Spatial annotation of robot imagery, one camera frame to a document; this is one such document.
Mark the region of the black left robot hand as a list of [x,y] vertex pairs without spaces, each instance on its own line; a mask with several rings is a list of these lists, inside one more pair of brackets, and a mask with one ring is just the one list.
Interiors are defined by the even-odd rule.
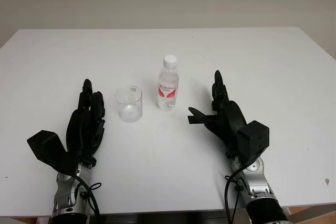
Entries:
[[67,131],[67,151],[77,160],[96,165],[94,158],[103,134],[105,116],[104,100],[101,92],[92,91],[92,83],[86,79],[79,95],[78,107],[73,111]]

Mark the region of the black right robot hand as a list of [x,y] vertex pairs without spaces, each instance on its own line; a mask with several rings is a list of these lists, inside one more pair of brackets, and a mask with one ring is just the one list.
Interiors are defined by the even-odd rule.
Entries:
[[219,70],[216,70],[214,75],[212,97],[211,106],[216,112],[215,115],[205,115],[198,109],[189,107],[188,110],[192,115],[188,120],[190,124],[204,124],[209,131],[219,137],[226,147],[226,156],[232,159],[238,155],[237,132],[246,125],[246,120],[238,104],[229,99]]

